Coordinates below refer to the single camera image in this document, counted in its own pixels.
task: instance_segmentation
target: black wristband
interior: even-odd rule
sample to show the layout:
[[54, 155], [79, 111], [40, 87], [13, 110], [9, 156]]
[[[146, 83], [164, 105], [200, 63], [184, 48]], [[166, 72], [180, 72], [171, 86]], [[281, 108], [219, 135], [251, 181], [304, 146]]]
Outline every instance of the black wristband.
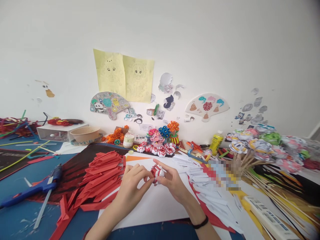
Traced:
[[204, 225], [206, 225], [208, 222], [209, 222], [209, 218], [206, 215], [206, 219], [202, 223], [200, 223], [199, 225], [193, 225], [192, 223], [191, 224], [194, 229], [199, 229], [199, 228], [203, 227]]

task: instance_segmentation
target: red paper strip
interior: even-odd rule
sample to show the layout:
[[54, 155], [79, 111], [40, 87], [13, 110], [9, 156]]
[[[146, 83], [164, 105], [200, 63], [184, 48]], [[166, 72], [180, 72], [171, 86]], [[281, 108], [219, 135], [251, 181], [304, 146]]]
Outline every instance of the red paper strip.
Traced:
[[28, 163], [29, 164], [32, 164], [32, 163], [36, 163], [36, 162], [41, 162], [41, 161], [44, 161], [44, 160], [47, 160], [47, 159], [50, 159], [50, 158], [53, 158], [54, 156], [45, 156], [45, 157], [42, 157], [42, 158], [38, 158], [38, 159], [35, 159], [35, 160], [32, 160], [32, 161], [29, 161]]
[[69, 218], [66, 219], [66, 220], [61, 221], [61, 223], [56, 228], [56, 230], [53, 232], [53, 234], [51, 235], [49, 240], [59, 240], [61, 238], [62, 234], [66, 230], [67, 226], [71, 222], [73, 216], [76, 214], [78, 209], [79, 208], [75, 208], [75, 209], [72, 209], [72, 210], [69, 211]]

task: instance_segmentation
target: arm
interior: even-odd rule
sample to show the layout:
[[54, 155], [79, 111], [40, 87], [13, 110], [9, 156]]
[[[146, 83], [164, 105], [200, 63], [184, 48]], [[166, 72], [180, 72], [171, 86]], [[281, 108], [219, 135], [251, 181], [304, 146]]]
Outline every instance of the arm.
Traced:
[[[156, 159], [154, 159], [153, 161], [156, 164], [160, 165], [164, 170], [166, 170], [164, 177], [157, 177], [158, 182], [166, 186], [174, 199], [184, 206], [193, 225], [201, 224], [206, 219], [206, 215], [204, 214], [197, 200], [192, 196], [192, 194], [183, 184], [178, 171]], [[199, 240], [220, 240], [219, 235], [217, 234], [216, 230], [214, 230], [210, 222], [208, 222], [201, 228], [196, 229], [196, 233]]]
[[[144, 179], [145, 184], [138, 189], [138, 183]], [[114, 201], [104, 210], [85, 237], [85, 240], [105, 240], [114, 227], [124, 219], [140, 202], [150, 188], [154, 177], [144, 166], [127, 165], [119, 192]]]

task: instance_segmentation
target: white bottle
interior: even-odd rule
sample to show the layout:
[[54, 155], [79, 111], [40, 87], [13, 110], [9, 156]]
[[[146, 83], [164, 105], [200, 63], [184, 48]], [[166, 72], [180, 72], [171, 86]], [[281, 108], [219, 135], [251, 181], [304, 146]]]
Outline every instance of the white bottle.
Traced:
[[131, 132], [127, 132], [124, 135], [124, 139], [123, 139], [123, 147], [124, 148], [132, 148], [133, 146], [133, 140], [134, 140], [134, 134], [132, 134]]

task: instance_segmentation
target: yellow bottle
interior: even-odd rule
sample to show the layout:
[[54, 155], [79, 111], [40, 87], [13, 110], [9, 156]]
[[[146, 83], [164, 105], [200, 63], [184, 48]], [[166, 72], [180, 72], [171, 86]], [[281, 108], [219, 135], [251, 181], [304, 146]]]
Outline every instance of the yellow bottle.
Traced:
[[210, 149], [212, 150], [212, 155], [215, 156], [218, 153], [218, 148], [223, 141], [222, 131], [218, 131], [215, 135], [213, 135], [212, 143], [210, 145]]

